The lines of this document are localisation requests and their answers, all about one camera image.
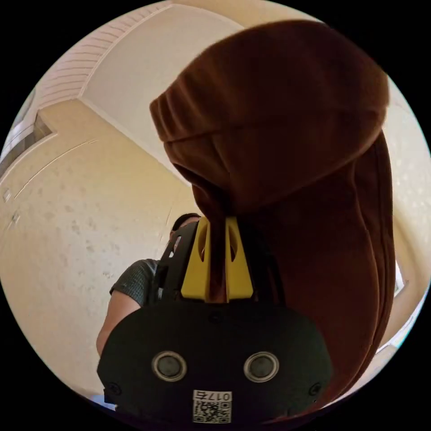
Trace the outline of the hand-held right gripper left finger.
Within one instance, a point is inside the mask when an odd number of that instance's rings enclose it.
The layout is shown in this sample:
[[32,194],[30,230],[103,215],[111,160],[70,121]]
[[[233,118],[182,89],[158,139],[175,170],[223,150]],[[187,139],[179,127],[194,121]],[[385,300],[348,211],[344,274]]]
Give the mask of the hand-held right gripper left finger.
[[181,295],[185,299],[209,300],[211,275],[211,228],[207,218],[198,221]]

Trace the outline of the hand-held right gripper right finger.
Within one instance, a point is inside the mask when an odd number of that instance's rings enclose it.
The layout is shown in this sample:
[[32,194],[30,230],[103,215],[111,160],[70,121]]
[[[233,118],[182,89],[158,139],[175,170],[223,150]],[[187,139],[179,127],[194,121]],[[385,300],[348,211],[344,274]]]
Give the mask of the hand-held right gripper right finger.
[[236,217],[225,221],[224,267],[227,301],[250,299],[254,289]]

